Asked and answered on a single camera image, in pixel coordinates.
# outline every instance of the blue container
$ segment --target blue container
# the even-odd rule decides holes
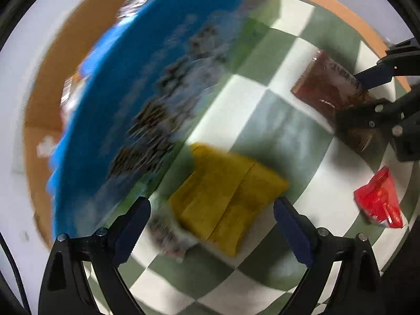
[[[50,160],[53,238],[91,235],[138,181],[139,193],[152,192],[261,1],[148,0],[102,36],[81,65],[87,86]]]

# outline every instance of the checkered floor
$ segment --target checkered floor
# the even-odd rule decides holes
[[[167,200],[191,173],[188,144],[205,142],[257,159],[285,177],[291,183],[286,196],[316,227],[346,237],[366,233],[380,270],[386,269],[415,218],[418,162],[398,162],[379,138],[357,155],[333,135],[322,116],[290,92],[317,48],[354,73],[375,65],[378,57],[357,31],[306,1],[269,0],[249,22],[256,30],[254,41],[218,87],[220,92],[151,199]],[[395,100],[405,91],[393,79],[372,93]],[[395,179],[404,213],[402,229],[370,224],[353,201],[353,191],[383,165],[390,167]],[[270,205],[251,226],[237,258],[200,244],[181,264],[159,255],[145,230],[119,270],[147,315],[277,315],[305,266],[274,225]],[[335,263],[314,314],[324,310],[339,268]],[[108,314],[88,265],[87,274],[100,310]]]

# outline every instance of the yellow cloth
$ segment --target yellow cloth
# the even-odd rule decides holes
[[[254,218],[289,183],[249,158],[200,143],[190,149],[195,170],[169,203],[185,229],[235,257]]]

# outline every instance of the white floor tile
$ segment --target white floor tile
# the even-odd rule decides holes
[[[392,146],[389,144],[381,162],[381,167],[383,166],[387,166],[391,171],[396,195],[398,196],[398,201],[401,202],[410,181],[413,162],[398,161]]]
[[[280,18],[271,28],[299,36],[311,18],[314,8],[300,0],[280,0]]]
[[[236,258],[227,256],[218,248],[216,248],[212,243],[203,243],[204,247],[213,253],[216,257],[224,261],[226,264],[234,268],[238,267],[276,224],[273,213],[273,204],[274,202],[264,208],[255,218],[254,222],[251,224],[244,238],[242,239]]]
[[[334,137],[314,177],[293,206],[315,227],[344,235],[359,214],[353,192],[371,177],[367,163]]]
[[[224,315],[255,315],[284,293],[263,286],[236,270],[199,302]]]
[[[297,288],[297,286],[293,287],[292,289],[288,290],[287,292],[288,292],[288,293],[294,293],[294,292],[295,292],[295,290],[296,290],[296,288]]]
[[[98,306],[99,311],[100,311],[102,314],[104,314],[104,315],[109,315],[109,311],[108,311],[108,309],[106,309],[106,308],[104,307],[104,305],[103,305],[101,302],[99,302],[99,301],[98,301],[98,299],[97,299],[95,296],[94,296],[93,298],[94,298],[94,300],[95,300],[95,302],[96,302],[96,305]]]
[[[98,279],[96,278],[96,274],[95,274],[95,270],[93,270],[93,266],[92,269],[90,270],[90,277],[93,278],[93,280],[98,283]]]
[[[92,263],[91,262],[83,262],[83,268],[85,269],[86,279],[89,279],[90,273],[92,271]]]
[[[403,228],[385,228],[381,236],[372,245],[373,253],[375,254],[377,267],[381,270],[389,261],[394,251],[402,241],[405,231],[407,230],[408,221],[404,215]]]
[[[363,41],[360,41],[359,54],[354,74],[375,66],[378,60],[379,57]],[[393,102],[395,100],[394,78],[392,78],[392,81],[387,84],[370,89],[369,93],[375,98],[386,98]]]
[[[341,263],[342,262],[333,263],[333,267],[331,268],[330,275],[328,276],[327,283],[325,283],[324,290],[322,291],[318,303],[324,303],[331,296],[335,286],[335,281],[337,280],[340,272]]]
[[[234,75],[196,126],[187,144],[202,142],[230,150],[260,102],[265,86]]]
[[[175,315],[194,302],[150,269],[141,274],[130,291],[139,301],[167,315]]]
[[[132,256],[140,265],[148,267],[159,253],[160,248],[146,226],[134,246]]]
[[[329,133],[333,133],[331,125],[324,116],[308,104],[299,100],[290,91],[301,75],[305,72],[307,66],[311,63],[317,50],[317,47],[306,40],[296,38],[290,48],[290,51],[287,53],[276,74],[273,76],[268,88],[283,98],[295,109],[314,119]]]
[[[325,308],[327,307],[326,304],[320,304],[319,306],[317,306],[314,311],[312,312],[312,315],[319,315],[322,314],[322,312],[325,310]]]
[[[266,16],[266,10],[267,8],[272,8],[273,3],[278,3],[277,6],[277,12],[280,13],[280,0],[265,0],[262,4],[259,4],[257,6],[257,8],[255,8],[250,14],[249,14],[249,18],[260,21],[264,24],[266,24],[267,26],[271,26],[269,23],[266,23],[268,20],[265,20],[265,16]]]

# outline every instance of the brown package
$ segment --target brown package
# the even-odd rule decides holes
[[[371,100],[354,76],[325,51],[318,50],[291,92],[320,112],[330,123],[337,112]],[[363,151],[374,135],[371,129],[353,129],[341,135],[350,147]]]

